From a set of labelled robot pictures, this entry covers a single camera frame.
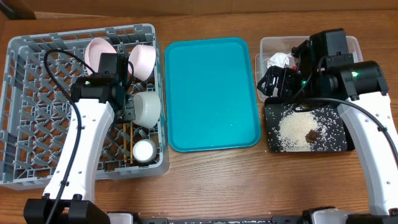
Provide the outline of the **large white plate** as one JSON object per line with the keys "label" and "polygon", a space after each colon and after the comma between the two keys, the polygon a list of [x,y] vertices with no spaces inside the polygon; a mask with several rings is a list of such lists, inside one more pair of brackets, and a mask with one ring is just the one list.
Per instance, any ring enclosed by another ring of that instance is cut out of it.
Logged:
{"label": "large white plate", "polygon": [[100,57],[102,53],[116,53],[114,47],[102,38],[94,38],[85,49],[85,63],[88,65],[87,72],[91,75],[93,72],[89,69],[92,68],[95,72],[98,71],[100,64]]}

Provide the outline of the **grey bowl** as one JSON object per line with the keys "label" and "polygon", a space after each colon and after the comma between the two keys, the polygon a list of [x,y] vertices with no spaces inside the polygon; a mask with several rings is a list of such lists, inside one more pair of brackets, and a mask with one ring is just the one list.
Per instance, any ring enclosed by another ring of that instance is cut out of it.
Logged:
{"label": "grey bowl", "polygon": [[155,91],[139,92],[133,96],[135,118],[134,124],[144,128],[153,128],[161,112],[161,102]]}

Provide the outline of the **grey plastic dish rack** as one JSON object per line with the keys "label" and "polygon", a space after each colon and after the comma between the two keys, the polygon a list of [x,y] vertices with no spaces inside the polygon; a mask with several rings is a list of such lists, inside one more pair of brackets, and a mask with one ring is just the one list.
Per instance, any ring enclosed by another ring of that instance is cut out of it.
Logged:
{"label": "grey plastic dish rack", "polygon": [[[7,46],[1,90],[1,185],[14,190],[45,187],[55,172],[65,141],[71,108],[47,75],[51,69],[64,89],[87,69],[81,64],[86,46],[94,38],[107,40],[129,55],[136,45],[159,46],[151,24],[104,27],[12,38]],[[58,49],[43,63],[46,51]],[[123,154],[123,126],[115,125],[101,150],[97,179],[130,179],[162,175],[169,169],[165,115],[150,129],[134,125],[133,143],[150,139],[156,158],[130,164],[130,124],[126,125],[127,163]]]}

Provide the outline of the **clear plastic bin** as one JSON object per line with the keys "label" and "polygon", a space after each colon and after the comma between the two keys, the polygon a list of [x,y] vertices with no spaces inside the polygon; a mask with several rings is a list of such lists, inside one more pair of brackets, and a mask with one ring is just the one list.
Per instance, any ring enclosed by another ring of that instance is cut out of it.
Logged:
{"label": "clear plastic bin", "polygon": [[[255,56],[255,78],[257,83],[265,75],[268,69],[268,61],[275,54],[282,53],[285,55],[284,68],[292,68],[296,62],[297,58],[291,55],[291,48],[299,46],[304,40],[308,40],[309,36],[283,36],[283,37],[264,37],[260,42],[260,52]],[[359,46],[357,38],[354,36],[346,36],[346,41],[348,44],[349,53],[353,54],[354,62],[362,62],[363,56]],[[257,90],[258,98],[261,102],[264,102],[268,96],[265,96],[259,90]]]}

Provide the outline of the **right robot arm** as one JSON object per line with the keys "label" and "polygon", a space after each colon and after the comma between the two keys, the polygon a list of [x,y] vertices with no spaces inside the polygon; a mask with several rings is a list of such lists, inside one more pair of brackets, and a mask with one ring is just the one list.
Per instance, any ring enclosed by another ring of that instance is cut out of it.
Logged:
{"label": "right robot arm", "polygon": [[275,152],[356,150],[369,212],[304,210],[300,223],[396,223],[397,131],[388,85],[374,61],[355,62],[343,29],[324,30],[269,67],[257,89],[266,97],[269,148]]}

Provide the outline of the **white paper cup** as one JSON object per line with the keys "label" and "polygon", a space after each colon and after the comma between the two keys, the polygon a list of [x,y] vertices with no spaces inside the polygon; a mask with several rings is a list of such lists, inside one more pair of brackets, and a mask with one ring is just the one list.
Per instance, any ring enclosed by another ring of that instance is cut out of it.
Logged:
{"label": "white paper cup", "polygon": [[133,146],[133,157],[141,164],[152,162],[157,156],[157,148],[150,139],[142,139]]}

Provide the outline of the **small white plate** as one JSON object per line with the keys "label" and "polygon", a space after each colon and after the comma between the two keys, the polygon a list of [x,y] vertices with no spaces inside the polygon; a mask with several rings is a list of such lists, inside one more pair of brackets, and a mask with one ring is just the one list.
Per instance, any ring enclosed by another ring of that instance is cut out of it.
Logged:
{"label": "small white plate", "polygon": [[147,80],[155,66],[156,50],[151,45],[136,45],[129,56],[128,70],[131,75],[141,81]]}

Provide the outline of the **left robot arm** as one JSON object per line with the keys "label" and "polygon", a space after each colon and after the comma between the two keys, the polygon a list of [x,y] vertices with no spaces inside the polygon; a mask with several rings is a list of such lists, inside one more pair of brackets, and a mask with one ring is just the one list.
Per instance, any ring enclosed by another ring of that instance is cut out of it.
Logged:
{"label": "left robot arm", "polygon": [[72,106],[62,153],[41,198],[24,207],[27,223],[133,223],[129,213],[105,213],[94,203],[95,180],[108,129],[121,122],[133,66],[118,53],[102,53],[99,68],[79,77],[67,93],[52,81]]}

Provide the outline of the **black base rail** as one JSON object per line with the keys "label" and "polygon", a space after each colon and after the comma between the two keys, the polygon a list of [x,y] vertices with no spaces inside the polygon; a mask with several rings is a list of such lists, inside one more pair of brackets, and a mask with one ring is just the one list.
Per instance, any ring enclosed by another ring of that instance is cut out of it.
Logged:
{"label": "black base rail", "polygon": [[120,224],[303,224],[301,216],[273,216],[268,218],[212,218],[212,219],[171,219],[140,218],[138,213],[108,213],[110,223]]}

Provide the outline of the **white napkin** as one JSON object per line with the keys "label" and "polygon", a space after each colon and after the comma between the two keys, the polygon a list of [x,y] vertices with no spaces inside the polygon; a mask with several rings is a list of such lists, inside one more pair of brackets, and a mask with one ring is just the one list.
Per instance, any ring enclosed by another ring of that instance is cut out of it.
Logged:
{"label": "white napkin", "polygon": [[295,65],[295,59],[292,54],[278,52],[267,60],[267,68],[277,66],[280,68],[292,68]]}

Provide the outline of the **teal serving tray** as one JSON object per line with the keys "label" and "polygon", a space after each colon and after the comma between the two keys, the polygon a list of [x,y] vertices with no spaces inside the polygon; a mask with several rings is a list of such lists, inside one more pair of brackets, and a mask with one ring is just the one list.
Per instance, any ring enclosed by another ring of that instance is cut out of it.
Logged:
{"label": "teal serving tray", "polygon": [[164,52],[169,144],[178,152],[251,147],[261,124],[247,43],[174,42]]}

